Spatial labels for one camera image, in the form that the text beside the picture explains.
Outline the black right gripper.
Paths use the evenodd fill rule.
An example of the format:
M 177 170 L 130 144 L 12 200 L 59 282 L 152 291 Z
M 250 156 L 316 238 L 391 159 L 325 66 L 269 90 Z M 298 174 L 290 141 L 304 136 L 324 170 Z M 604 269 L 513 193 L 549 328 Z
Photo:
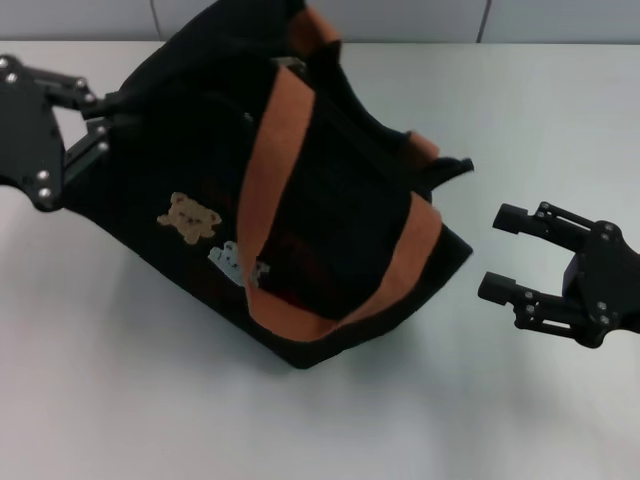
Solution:
M 502 306 L 511 304 L 516 328 L 570 338 L 588 348 L 600 347 L 611 331 L 639 332 L 639 254 L 627 245 L 618 226 L 595 223 L 542 202 L 534 214 L 502 204 L 493 227 L 538 237 L 575 253 L 564 272 L 563 297 L 485 274 L 478 296 Z

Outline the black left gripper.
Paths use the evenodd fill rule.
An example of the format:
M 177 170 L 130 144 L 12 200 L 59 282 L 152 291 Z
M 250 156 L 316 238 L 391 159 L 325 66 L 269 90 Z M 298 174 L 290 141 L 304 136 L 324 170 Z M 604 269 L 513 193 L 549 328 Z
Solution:
M 108 157 L 113 122 L 100 117 L 113 114 L 120 101 L 116 93 L 99 97 L 83 77 L 27 68 L 3 54 L 1 184 L 20 190 L 39 211 L 57 210 L 63 182 Z M 66 152 L 50 103 L 93 119 L 87 134 Z

